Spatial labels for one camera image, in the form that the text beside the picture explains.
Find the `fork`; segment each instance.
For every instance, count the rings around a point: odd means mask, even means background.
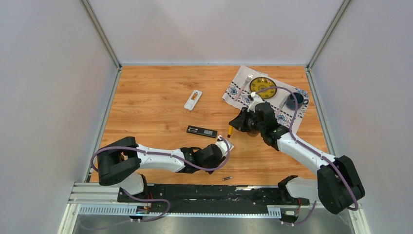
[[[241,87],[241,89],[238,91],[237,95],[235,96],[234,101],[238,100],[238,97],[244,91],[246,85],[251,82],[251,79],[252,79],[253,76],[254,76],[254,73],[251,73],[246,77],[245,82],[244,82],[243,86]]]

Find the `wood grain surface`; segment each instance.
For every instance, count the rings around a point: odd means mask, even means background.
[[[251,67],[270,77],[310,92],[303,67]],[[130,66],[124,67],[114,96],[101,147],[123,137],[151,148],[204,148],[216,140],[186,133],[188,125],[218,130],[226,137],[228,122],[240,112],[221,97],[237,73],[238,66]],[[194,89],[203,92],[193,111],[184,104]],[[310,105],[297,132],[303,140],[326,151],[324,136],[310,94]],[[143,169],[148,183],[276,185],[290,175],[315,176],[292,157],[267,146],[260,136],[234,130],[235,148],[228,163],[209,175]],[[231,180],[222,178],[232,176]],[[98,182],[94,172],[91,182]]]

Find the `dark blue mug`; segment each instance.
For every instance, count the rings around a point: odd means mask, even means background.
[[[294,93],[294,95],[297,98],[297,104],[298,104],[298,109],[304,104],[307,105],[308,104],[308,99],[304,99],[304,96],[301,95],[300,93]],[[296,109],[296,104],[294,101],[294,97],[292,94],[290,94],[290,96],[288,96],[287,101],[285,102],[285,104],[287,105],[288,108],[290,108],[291,110],[295,110]]]

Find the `metal frame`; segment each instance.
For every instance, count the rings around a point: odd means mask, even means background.
[[[102,40],[103,45],[105,46],[109,56],[111,57],[113,63],[118,69],[118,73],[116,74],[116,78],[113,82],[111,94],[107,101],[107,106],[105,110],[105,114],[101,120],[101,126],[99,132],[96,136],[96,141],[94,145],[94,151],[99,148],[100,142],[102,140],[103,131],[106,126],[106,121],[109,115],[109,111],[113,102],[113,97],[116,92],[116,88],[119,82],[120,74],[122,72],[122,65],[118,58],[116,57],[115,52],[113,51],[94,11],[89,3],[89,0],[79,0],[82,3],[82,6],[85,9],[89,19],[91,20],[92,25],[94,26],[96,32],[98,33],[100,39]],[[344,15],[346,9],[348,8],[351,0],[343,0],[341,6],[339,7],[336,15],[334,16],[332,22],[330,23],[324,37],[320,41],[317,49],[315,50],[312,58],[310,59],[309,63],[304,64],[297,64],[299,66],[305,66],[305,71],[307,75],[308,82],[310,84],[310,89],[313,94],[313,99],[315,101],[315,106],[317,109],[317,114],[319,116],[321,127],[324,132],[324,137],[327,143],[328,150],[331,154],[335,154],[335,146],[334,142],[330,137],[330,128],[328,125],[327,120],[325,119],[324,109],[320,97],[318,96],[318,88],[316,83],[314,82],[314,75],[312,72],[312,68],[316,64],[320,54],[322,53],[325,45],[327,44],[329,38],[333,34],[336,26],[340,22],[342,16]],[[170,66],[174,65],[183,65],[183,64],[167,64]],[[86,176],[85,182],[90,180],[92,170],[89,167],[88,175]],[[62,222],[60,224],[60,228],[58,233],[59,234],[71,234],[75,227],[75,222],[77,219],[78,214],[97,214],[97,215],[131,215],[132,210],[136,210],[135,208],[139,205],[147,205],[147,203],[118,203],[117,200],[117,193],[119,187],[117,186],[108,186],[108,187],[101,187],[97,183],[75,183],[72,193],[70,195]],[[271,206],[268,207],[269,214],[264,215],[264,217],[272,217],[276,215],[280,208],[290,208],[290,206]],[[317,204],[316,208],[323,209],[323,206],[319,203]],[[370,234],[369,227],[367,225],[364,211],[360,207],[360,209],[356,212],[349,211],[350,216],[352,217],[352,225],[356,232],[356,234]],[[187,214],[174,214],[170,216],[187,216]],[[190,214],[190,216],[201,216],[201,217],[260,217],[261,215],[233,215],[233,214],[226,214],[226,215],[218,215],[218,214]]]

